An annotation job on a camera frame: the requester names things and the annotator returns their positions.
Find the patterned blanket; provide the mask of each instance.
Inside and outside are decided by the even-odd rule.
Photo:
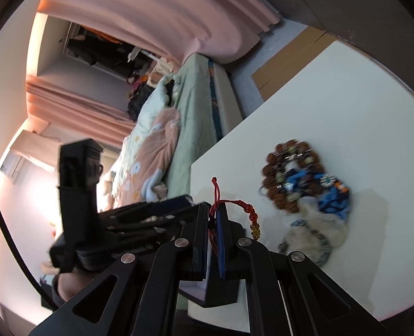
[[[166,197],[166,187],[161,182],[173,158],[179,127],[180,115],[174,107],[158,114],[116,197],[109,201],[114,208]]]

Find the tied curtain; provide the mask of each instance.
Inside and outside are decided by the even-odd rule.
[[[41,0],[38,12],[102,31],[179,65],[192,53],[232,62],[279,22],[263,0]]]
[[[125,112],[38,77],[27,77],[26,91],[30,115],[104,144],[121,148],[135,126]]]

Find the red cord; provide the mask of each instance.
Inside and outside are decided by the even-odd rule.
[[[249,214],[249,220],[251,222],[250,230],[252,233],[252,237],[254,240],[258,240],[260,238],[260,225],[257,222],[258,215],[255,213],[253,206],[242,200],[222,200],[221,193],[220,193],[220,187],[218,185],[217,178],[213,177],[211,181],[213,183],[213,186],[215,187],[215,202],[210,207],[210,212],[209,212],[211,223],[215,223],[215,215],[217,213],[217,208],[221,203],[233,203],[235,205],[242,207],[244,212]],[[215,233],[215,229],[212,228],[212,226],[209,229],[209,238],[210,238],[210,242],[211,242],[214,253],[218,253],[217,247],[216,247],[216,233]]]

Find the tabletop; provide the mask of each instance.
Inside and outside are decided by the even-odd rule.
[[[291,220],[258,188],[268,153],[294,138],[352,193],[347,239],[322,269],[378,320],[414,305],[414,93],[336,41],[192,165],[195,202],[213,202],[216,176],[221,198],[254,206],[260,241],[277,251]],[[242,209],[228,213],[250,235]],[[189,315],[248,332],[244,285],[236,304],[190,302]]]

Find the green bed sheet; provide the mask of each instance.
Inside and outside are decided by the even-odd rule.
[[[181,87],[173,106],[181,114],[181,129],[173,160],[164,177],[168,198],[190,193],[191,165],[217,142],[208,58],[191,55],[177,75],[181,77]]]

